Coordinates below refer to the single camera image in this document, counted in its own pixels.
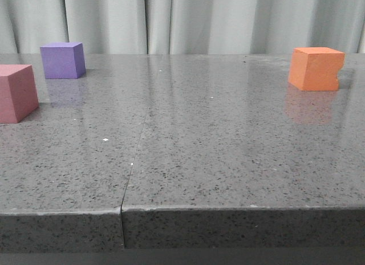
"cube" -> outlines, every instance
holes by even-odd
[[[46,79],[77,79],[86,72],[82,43],[50,43],[40,54]]]
[[[336,91],[337,73],[344,53],[328,47],[297,47],[291,58],[288,81],[300,90]]]
[[[15,124],[38,108],[32,66],[0,64],[0,123]]]

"gray curtain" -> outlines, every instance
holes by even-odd
[[[83,42],[86,53],[365,52],[365,0],[0,0],[0,53]]]

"purple cube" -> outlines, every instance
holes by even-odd
[[[77,79],[86,72],[82,43],[50,43],[40,54],[46,79]]]

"granite table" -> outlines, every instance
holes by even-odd
[[[365,246],[365,56],[337,92],[290,55],[86,55],[0,124],[0,252]]]

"pink cube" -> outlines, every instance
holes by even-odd
[[[16,124],[38,108],[32,66],[0,64],[0,123]]]

